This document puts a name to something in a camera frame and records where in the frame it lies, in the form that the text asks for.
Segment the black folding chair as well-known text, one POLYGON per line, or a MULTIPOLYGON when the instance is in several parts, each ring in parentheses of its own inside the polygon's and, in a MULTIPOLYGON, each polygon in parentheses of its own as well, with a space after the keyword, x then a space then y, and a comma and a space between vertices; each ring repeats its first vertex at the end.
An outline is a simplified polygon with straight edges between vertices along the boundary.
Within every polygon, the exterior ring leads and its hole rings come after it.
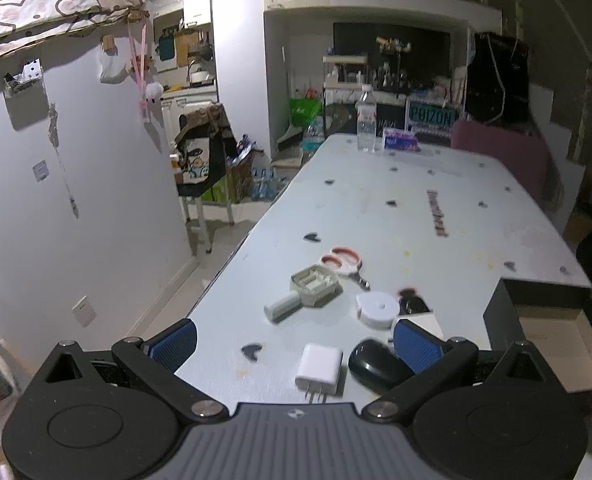
POLYGON ((227 162, 237 156, 237 144, 222 103, 184 112, 177 120, 179 132, 173 147, 179 156, 181 181, 177 195, 181 200, 185 221, 189 221, 187 204, 196 207, 198 226, 195 232, 212 252, 211 235, 204 211, 203 195, 229 174, 227 162))

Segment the white USB wall charger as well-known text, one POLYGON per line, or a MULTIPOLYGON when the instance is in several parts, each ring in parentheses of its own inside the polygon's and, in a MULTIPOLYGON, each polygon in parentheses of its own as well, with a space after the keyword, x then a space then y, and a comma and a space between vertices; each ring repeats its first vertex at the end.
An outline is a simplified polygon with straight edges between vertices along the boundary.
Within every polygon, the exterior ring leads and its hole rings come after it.
POLYGON ((295 386, 313 403, 324 402, 328 396, 335 396, 340 380, 343 352, 338 348, 307 344, 303 349, 295 386))

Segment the green shopping bag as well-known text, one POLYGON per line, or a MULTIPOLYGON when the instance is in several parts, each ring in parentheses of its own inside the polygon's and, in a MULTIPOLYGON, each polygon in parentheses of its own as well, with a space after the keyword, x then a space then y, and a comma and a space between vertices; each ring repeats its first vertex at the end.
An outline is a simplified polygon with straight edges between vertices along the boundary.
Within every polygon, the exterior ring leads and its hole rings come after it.
POLYGON ((307 130, 320 116, 322 102, 318 99, 297 98, 289 100, 290 123, 297 128, 307 130))

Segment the black oval case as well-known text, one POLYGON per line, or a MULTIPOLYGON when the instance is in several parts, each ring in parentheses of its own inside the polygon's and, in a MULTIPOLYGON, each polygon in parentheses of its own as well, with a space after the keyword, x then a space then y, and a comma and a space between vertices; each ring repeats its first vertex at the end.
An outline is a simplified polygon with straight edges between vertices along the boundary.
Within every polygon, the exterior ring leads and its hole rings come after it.
POLYGON ((376 393, 386 393, 414 376, 413 370, 376 339, 364 339, 352 350, 348 368, 354 379, 376 393))

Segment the beige handheld gadget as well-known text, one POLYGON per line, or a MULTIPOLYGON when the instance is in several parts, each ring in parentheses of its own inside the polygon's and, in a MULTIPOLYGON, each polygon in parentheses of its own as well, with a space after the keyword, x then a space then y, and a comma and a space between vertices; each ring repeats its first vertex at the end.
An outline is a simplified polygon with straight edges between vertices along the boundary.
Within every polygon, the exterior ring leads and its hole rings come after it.
POLYGON ((320 307, 338 290, 339 280, 334 271, 320 264, 308 266, 290 277, 289 293, 265 306, 264 315, 270 322, 277 323, 302 307, 320 307))

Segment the POIZON sign box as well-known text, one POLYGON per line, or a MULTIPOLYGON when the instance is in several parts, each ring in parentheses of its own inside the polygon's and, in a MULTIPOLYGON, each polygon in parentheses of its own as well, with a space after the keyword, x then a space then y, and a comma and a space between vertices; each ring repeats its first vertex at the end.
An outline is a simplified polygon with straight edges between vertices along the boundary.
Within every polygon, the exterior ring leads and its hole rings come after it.
POLYGON ((412 98, 405 105, 405 129, 449 133, 460 119, 460 107, 445 102, 430 102, 412 98))

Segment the black storage box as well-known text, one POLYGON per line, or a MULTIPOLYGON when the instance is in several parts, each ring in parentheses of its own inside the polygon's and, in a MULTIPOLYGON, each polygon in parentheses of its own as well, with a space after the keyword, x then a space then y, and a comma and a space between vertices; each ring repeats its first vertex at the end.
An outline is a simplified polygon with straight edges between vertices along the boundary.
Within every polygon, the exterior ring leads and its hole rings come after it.
POLYGON ((483 321, 492 349, 530 341, 567 391, 592 391, 592 288, 502 278, 483 321))

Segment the white metal shelf rack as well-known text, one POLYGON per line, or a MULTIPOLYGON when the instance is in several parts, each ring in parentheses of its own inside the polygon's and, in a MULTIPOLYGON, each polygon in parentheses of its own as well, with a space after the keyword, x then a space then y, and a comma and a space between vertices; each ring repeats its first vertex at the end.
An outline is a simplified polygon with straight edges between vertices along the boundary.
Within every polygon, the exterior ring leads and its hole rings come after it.
POLYGON ((362 95, 362 84, 369 71, 366 55, 327 54, 323 64, 323 125, 330 136, 355 130, 355 104, 362 95))

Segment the clear water bottle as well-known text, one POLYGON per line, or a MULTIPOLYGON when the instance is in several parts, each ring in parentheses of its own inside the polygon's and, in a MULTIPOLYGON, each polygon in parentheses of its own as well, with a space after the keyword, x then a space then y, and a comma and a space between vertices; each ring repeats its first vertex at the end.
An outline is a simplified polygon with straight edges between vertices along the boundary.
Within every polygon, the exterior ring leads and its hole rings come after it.
POLYGON ((375 151, 377 139, 377 102, 370 84, 363 84, 361 98, 355 103, 357 109, 358 149, 375 151))

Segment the white round puck charger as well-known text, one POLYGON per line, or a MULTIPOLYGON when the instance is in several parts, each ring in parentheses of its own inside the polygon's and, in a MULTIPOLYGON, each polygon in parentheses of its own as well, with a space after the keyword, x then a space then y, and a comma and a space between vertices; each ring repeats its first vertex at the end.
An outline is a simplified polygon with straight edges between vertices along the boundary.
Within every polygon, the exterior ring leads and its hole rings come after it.
POLYGON ((389 330, 400 313, 399 302, 385 292, 361 292, 355 297, 358 320, 374 330, 389 330))

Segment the black hanging garment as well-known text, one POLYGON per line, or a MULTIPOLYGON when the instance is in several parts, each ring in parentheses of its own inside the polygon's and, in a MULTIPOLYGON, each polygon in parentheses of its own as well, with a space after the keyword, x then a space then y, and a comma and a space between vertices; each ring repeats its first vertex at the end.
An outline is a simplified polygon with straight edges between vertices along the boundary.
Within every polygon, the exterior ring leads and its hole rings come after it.
POLYGON ((483 125, 525 126, 529 103, 529 48, 495 32, 474 34, 474 56, 467 66, 465 112, 483 125))

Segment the white wall outlet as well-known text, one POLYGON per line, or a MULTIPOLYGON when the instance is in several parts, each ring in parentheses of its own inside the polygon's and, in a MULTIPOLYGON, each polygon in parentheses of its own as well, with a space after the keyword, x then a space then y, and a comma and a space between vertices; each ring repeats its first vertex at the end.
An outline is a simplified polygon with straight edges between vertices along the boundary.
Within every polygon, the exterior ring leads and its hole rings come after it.
POLYGON ((83 328, 87 328, 96 318, 96 312, 88 296, 82 297, 72 307, 72 314, 83 328))

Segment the white box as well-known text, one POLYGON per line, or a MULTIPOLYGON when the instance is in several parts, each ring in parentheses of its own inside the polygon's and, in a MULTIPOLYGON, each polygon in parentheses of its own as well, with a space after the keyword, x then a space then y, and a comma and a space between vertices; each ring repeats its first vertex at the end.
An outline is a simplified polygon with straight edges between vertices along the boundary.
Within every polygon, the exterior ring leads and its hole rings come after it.
POLYGON ((411 321, 431 335, 439 339, 444 338, 442 328, 433 312, 399 315, 393 321, 392 326, 396 326, 399 321, 411 321))

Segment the red handled scissors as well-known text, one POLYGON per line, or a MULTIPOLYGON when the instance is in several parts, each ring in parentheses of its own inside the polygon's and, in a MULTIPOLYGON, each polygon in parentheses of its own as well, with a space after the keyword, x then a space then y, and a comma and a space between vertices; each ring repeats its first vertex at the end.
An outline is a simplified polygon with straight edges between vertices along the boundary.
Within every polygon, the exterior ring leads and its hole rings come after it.
POLYGON ((371 290, 371 285, 365 278, 361 277, 362 259, 360 255, 349 247, 333 247, 324 255, 320 256, 319 263, 326 266, 336 274, 351 280, 364 292, 371 290))

